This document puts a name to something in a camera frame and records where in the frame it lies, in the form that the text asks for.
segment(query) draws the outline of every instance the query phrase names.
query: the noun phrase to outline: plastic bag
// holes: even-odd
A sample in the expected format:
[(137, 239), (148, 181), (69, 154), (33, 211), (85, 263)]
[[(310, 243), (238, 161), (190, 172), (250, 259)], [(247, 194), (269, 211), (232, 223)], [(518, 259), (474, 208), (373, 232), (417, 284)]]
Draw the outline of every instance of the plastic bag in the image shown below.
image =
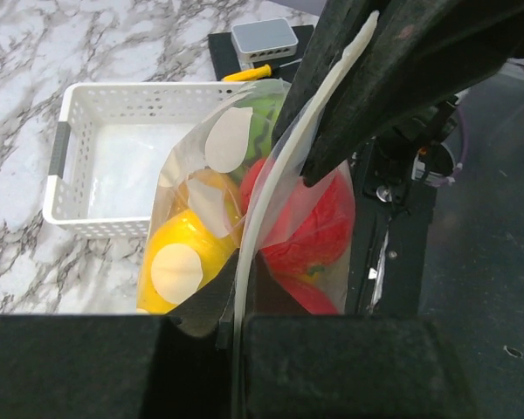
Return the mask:
[[(138, 310), (169, 312), (216, 277), (240, 247), (256, 180), (281, 147), (271, 150), (271, 133), (287, 89), (280, 80), (246, 84), (173, 148), (155, 192)], [(347, 164), (306, 188), (299, 178), (306, 153), (293, 159), (295, 176), (284, 178), (272, 197), (257, 247), (274, 278), (309, 312), (340, 313), (353, 190)]]

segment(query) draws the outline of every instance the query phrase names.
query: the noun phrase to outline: gray basket handle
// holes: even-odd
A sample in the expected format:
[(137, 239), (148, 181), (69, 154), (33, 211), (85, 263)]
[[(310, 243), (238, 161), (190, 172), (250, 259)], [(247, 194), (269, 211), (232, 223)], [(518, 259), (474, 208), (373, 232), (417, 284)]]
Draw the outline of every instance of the gray basket handle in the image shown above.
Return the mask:
[(56, 175), (60, 179), (64, 175), (64, 166), (66, 165), (66, 154), (68, 152), (68, 141), (72, 128), (67, 121), (60, 121), (56, 127), (54, 145), (52, 146), (51, 166), (49, 166), (49, 175)]

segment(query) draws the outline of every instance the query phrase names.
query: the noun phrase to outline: white basket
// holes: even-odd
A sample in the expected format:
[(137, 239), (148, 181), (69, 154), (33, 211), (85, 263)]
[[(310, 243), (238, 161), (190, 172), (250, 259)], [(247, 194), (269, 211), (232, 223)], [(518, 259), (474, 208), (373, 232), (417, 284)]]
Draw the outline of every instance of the white basket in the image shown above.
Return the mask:
[(145, 237), (170, 149), (242, 84), (68, 87), (46, 182), (45, 220), (86, 238)]

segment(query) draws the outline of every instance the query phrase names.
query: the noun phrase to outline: marble countertop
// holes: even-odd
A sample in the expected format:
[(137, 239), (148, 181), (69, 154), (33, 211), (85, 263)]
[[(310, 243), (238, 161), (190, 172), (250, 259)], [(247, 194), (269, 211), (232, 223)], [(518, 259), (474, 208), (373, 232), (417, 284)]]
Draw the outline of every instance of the marble countertop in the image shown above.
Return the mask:
[(316, 17), (261, 0), (0, 2), (0, 313), (133, 313), (143, 239), (84, 240), (41, 208), (64, 90), (214, 80), (207, 35)]

